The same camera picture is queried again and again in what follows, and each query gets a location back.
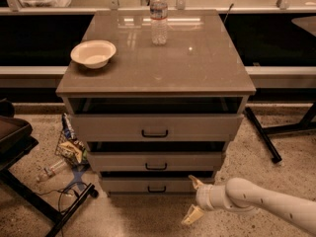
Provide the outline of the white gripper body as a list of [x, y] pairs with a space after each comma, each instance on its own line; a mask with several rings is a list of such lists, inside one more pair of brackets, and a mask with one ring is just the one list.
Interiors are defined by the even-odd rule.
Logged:
[[205, 212], [227, 209], [229, 199], [224, 186], [201, 185], [197, 188], [197, 206]]

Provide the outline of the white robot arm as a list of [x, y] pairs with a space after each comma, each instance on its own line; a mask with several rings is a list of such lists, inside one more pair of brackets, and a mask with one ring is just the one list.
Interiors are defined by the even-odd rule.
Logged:
[[209, 211], [223, 209], [246, 214], [263, 209], [316, 236], [315, 201], [267, 190], [242, 178], [232, 178], [225, 185], [205, 184], [193, 175], [189, 178], [197, 191], [197, 204], [190, 206], [182, 220], [184, 225], [193, 224]]

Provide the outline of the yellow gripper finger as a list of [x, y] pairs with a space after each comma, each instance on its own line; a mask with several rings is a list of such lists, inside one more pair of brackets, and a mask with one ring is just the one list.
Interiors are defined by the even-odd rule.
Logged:
[[195, 190], [198, 190], [203, 186], [203, 182], [199, 180], [197, 177], [189, 175], [189, 179], [192, 181]]
[[183, 225], [191, 225], [204, 216], [204, 211], [198, 205], [191, 205], [182, 220]]

